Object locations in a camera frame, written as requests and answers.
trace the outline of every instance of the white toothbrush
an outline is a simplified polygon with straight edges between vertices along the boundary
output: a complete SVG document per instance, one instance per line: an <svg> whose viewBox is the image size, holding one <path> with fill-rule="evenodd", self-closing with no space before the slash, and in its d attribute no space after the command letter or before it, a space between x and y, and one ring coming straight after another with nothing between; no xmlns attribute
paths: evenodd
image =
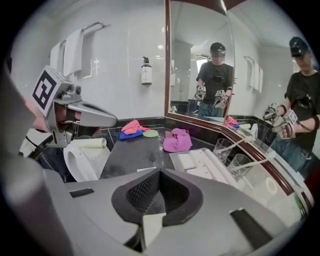
<svg viewBox="0 0 320 256"><path fill-rule="evenodd" d="M232 144L231 146L219 149L219 150L215 151L214 153L221 153L221 152L227 151L229 149L233 149L235 146L239 145L241 142L248 143L248 142L251 142L253 140L255 140L255 137L254 136L249 136L249 137L246 137L246 138L243 138L243 139L239 140L238 142Z"/></svg>
<svg viewBox="0 0 320 256"><path fill-rule="evenodd" d="M249 163L246 163L244 165L240 165L240 166L237 166L237 167L232 167L229 171L232 172L232 171L240 170L242 168L256 166L256 165L262 164L264 162L270 161L270 160L274 159L275 157L276 157L276 152L272 151L266 156L266 158L264 160L249 162Z"/></svg>

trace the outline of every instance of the black marble countertop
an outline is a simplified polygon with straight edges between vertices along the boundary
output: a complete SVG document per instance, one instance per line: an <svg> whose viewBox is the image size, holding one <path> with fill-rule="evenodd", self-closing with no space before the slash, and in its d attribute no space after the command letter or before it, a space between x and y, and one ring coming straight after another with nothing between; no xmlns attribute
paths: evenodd
<svg viewBox="0 0 320 256"><path fill-rule="evenodd" d="M144 137L118 140L102 170L100 179L108 179L145 168L175 169L169 156L169 152L163 150L165 131L170 129L154 128L159 133L158 137ZM192 147L190 150L207 148L213 150L212 144L191 137Z"/></svg>

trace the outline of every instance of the wooden mirror frame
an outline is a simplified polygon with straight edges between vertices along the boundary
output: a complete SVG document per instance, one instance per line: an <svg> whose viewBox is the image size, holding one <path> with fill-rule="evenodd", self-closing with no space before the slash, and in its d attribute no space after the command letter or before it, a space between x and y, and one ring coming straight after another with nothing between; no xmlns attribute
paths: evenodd
<svg viewBox="0 0 320 256"><path fill-rule="evenodd" d="M203 6L209 9L212 9L216 12L221 13L220 6L217 6L216 1L212 0L165 0L165 91L164 91L164 116L166 118L178 120L184 123L193 124L196 126L200 126L209 130L213 130L215 132L221 133L227 138L230 138L234 142L240 141L242 138L223 126L223 124L214 124L210 123L204 120L196 119L194 117L185 116L181 114L171 113L169 112L169 105L170 105L170 73L171 73L171 28L170 28L170 1L179 1L179 2L185 2L190 4L195 4L198 6ZM231 9L232 7L235 7L236 5L244 2L245 0L224 0L224 4L226 7L226 10ZM241 142L239 146L246 151L249 155L251 155L256 161L264 160L266 157L258 151L255 147L250 145L249 143ZM295 192L293 187L290 185L290 183L280 174L280 172L277 170L277 168L269 161L261 164L266 171L274 178L274 180L279 184L279 186L283 189L283 191L290 195ZM311 202L309 201L307 195L302 192L301 193L305 203L306 208L302 204L302 202L299 199L300 207L303 211L303 214L307 214L307 211L309 212L312 208Z"/></svg>

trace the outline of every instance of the soap dispenser pump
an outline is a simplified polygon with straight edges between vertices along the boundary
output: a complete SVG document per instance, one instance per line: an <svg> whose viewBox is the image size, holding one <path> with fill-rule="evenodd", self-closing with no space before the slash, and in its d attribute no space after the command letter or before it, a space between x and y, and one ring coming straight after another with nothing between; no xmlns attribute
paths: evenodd
<svg viewBox="0 0 320 256"><path fill-rule="evenodd" d="M141 67L141 84L143 86L152 85L152 67L149 64L149 59L147 57L143 57L144 62Z"/></svg>

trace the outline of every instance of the green cloth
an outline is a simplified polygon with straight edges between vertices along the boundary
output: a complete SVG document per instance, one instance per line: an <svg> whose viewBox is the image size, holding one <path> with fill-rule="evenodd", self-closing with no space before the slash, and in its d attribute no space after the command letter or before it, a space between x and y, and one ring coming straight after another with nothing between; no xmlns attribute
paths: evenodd
<svg viewBox="0 0 320 256"><path fill-rule="evenodd" d="M144 131L143 136L145 136L145 137L158 137L159 133L157 130Z"/></svg>

